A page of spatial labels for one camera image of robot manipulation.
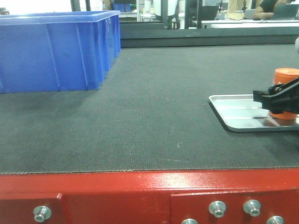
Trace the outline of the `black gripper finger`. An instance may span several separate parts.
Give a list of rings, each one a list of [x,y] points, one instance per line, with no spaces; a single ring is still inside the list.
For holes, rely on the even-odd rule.
[[[299,78],[285,84],[276,84],[267,91],[253,91],[253,101],[273,114],[299,113]]]

